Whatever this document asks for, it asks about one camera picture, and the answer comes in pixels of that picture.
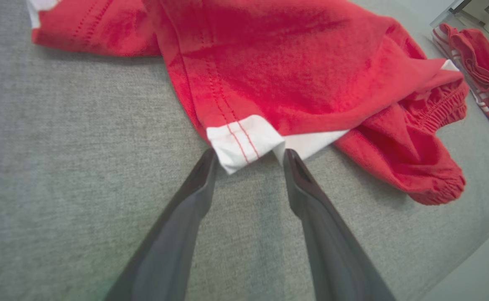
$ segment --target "stack of folded clothing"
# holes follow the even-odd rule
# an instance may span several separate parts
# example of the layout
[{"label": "stack of folded clothing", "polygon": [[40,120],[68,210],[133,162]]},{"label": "stack of folded clothing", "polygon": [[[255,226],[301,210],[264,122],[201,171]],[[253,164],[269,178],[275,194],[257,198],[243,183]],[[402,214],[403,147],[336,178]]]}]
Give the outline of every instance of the stack of folded clothing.
[{"label": "stack of folded clothing", "polygon": [[422,204],[464,191],[436,131],[466,116],[469,87],[394,19],[345,0],[29,0],[29,11],[37,44],[162,54],[228,173],[270,151],[307,158],[335,142]]},{"label": "stack of folded clothing", "polygon": [[475,101],[489,117],[489,41],[478,29],[458,29],[443,23],[432,31],[440,51],[464,72]]}]

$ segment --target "folded red garment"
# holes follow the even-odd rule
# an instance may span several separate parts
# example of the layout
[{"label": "folded red garment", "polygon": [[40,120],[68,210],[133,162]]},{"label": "folded red garment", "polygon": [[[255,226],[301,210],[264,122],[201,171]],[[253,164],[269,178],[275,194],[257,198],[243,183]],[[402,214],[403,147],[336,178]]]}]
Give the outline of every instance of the folded red garment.
[{"label": "folded red garment", "polygon": [[477,103],[489,116],[489,41],[478,29],[458,29],[443,23],[432,32],[434,44],[471,79]]},{"label": "folded red garment", "polygon": [[[394,19],[345,0],[143,4],[89,0],[87,12],[71,13],[78,26],[54,22],[51,30],[41,20],[37,32],[59,33],[48,46],[120,55],[101,24],[119,24],[121,5],[141,15],[124,21],[140,25],[117,34],[135,42],[128,49],[137,52],[122,55],[156,51],[157,35],[178,98],[228,173],[271,150],[281,156],[293,148],[307,158],[353,128],[338,146],[418,202],[448,202],[463,190],[460,168],[434,135],[465,115],[462,74],[445,59],[426,59]],[[77,46],[68,49],[63,39],[72,36]],[[386,138],[379,143],[364,127]]]}]

